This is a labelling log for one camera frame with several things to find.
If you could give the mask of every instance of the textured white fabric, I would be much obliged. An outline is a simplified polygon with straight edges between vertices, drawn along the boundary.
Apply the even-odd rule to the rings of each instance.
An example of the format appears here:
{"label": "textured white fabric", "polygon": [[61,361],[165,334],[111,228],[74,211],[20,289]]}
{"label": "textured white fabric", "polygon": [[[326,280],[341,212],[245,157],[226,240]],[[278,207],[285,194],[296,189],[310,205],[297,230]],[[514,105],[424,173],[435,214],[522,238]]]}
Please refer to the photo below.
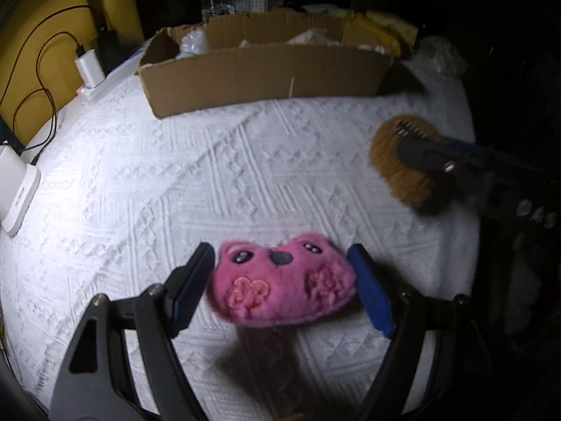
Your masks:
{"label": "textured white fabric", "polygon": [[[275,245],[315,230],[342,248],[362,242],[426,295],[468,292],[478,219],[458,205],[419,218],[367,163],[372,135],[397,113],[473,139],[461,83],[419,61],[408,67],[427,93],[260,101],[158,120],[131,77],[93,107],[70,103],[38,163],[41,184],[19,234],[0,237],[0,293],[24,388],[48,406],[89,299],[137,295],[199,241]],[[135,381],[153,409],[135,339],[127,336]],[[410,407],[423,395],[433,339],[425,341]],[[236,330],[205,301],[175,340],[213,421],[296,411],[346,419],[387,345],[356,308],[305,326]]]}

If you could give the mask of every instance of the white electronic device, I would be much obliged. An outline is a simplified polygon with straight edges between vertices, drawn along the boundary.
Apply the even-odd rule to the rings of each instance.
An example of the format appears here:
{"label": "white electronic device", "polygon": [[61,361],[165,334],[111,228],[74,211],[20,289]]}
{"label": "white electronic device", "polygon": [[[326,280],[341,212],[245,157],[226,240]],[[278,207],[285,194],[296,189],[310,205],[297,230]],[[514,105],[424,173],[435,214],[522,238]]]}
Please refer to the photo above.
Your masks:
{"label": "white electronic device", "polygon": [[20,230],[40,178],[39,170],[22,161],[12,147],[0,147],[0,223],[8,235]]}

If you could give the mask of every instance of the yellow wall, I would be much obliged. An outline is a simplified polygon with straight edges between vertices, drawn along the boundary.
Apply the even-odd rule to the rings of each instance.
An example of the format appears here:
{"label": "yellow wall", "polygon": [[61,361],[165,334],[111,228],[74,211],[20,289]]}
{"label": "yellow wall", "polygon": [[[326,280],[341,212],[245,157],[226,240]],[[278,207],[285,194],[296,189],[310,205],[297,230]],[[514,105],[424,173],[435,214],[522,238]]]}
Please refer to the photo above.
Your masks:
{"label": "yellow wall", "polygon": [[[142,42],[135,0],[21,0],[0,32],[0,96],[4,92],[15,57],[35,25],[47,15],[66,6],[89,3],[102,6],[109,28],[117,30],[123,44],[136,45]],[[56,15],[35,31],[23,50],[6,98],[0,106],[0,114],[8,126],[12,126],[13,112],[22,99],[39,88],[35,77],[35,61],[39,49],[51,35],[61,30],[71,32],[86,49],[89,49],[90,42],[96,36],[88,9],[75,9]],[[58,36],[44,50],[40,62],[41,79],[53,94],[57,109],[72,100],[76,96],[76,89],[82,84],[74,64],[75,49],[75,43],[70,37]],[[18,112],[16,136],[23,143],[28,143],[49,120],[50,114],[47,98],[44,94],[36,94]]]}

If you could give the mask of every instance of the pink plush toy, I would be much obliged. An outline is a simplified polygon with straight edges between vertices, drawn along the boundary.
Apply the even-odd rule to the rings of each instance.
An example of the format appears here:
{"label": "pink plush toy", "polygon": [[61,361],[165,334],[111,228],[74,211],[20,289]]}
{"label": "pink plush toy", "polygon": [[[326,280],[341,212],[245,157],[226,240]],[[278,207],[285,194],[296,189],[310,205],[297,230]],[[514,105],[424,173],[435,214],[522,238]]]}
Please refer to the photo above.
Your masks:
{"label": "pink plush toy", "polygon": [[325,237],[302,234],[276,248],[246,241],[221,245],[207,296],[238,325],[293,325],[328,315],[354,295],[354,271]]}

